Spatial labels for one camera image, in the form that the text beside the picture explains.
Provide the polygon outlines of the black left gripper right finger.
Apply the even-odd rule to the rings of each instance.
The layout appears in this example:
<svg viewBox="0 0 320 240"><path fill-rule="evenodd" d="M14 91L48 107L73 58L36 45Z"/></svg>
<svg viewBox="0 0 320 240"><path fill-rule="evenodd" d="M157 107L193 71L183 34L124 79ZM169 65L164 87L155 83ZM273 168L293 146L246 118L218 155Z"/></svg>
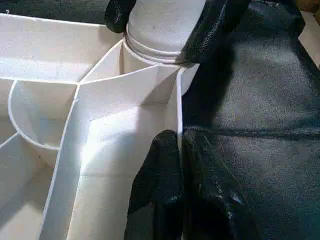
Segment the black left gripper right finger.
<svg viewBox="0 0 320 240"><path fill-rule="evenodd" d="M258 239L258 228L241 186L217 155L208 131L184 132L182 162L185 239Z"/></svg>

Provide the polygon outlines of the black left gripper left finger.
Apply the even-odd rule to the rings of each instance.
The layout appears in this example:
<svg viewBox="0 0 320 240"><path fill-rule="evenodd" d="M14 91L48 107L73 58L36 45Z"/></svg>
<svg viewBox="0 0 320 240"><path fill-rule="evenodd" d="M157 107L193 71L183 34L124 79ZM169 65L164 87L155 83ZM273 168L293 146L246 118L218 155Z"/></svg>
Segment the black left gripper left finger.
<svg viewBox="0 0 320 240"><path fill-rule="evenodd" d="M164 130L152 140L133 180L127 210L126 239L181 239L183 197L177 134Z"/></svg>

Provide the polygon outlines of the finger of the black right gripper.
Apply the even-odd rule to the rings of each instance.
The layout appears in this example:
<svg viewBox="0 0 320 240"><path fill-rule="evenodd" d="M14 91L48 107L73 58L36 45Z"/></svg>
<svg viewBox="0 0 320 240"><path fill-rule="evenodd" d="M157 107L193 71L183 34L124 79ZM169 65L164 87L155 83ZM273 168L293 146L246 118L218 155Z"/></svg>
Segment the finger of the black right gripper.
<svg viewBox="0 0 320 240"><path fill-rule="evenodd" d="M104 15L106 27L113 33L123 33L136 0L110 0Z"/></svg>
<svg viewBox="0 0 320 240"><path fill-rule="evenodd" d="M175 63L202 64L208 60L240 23L249 4L249 0L179 0L176 11L180 16L189 20L194 10L198 16Z"/></svg>

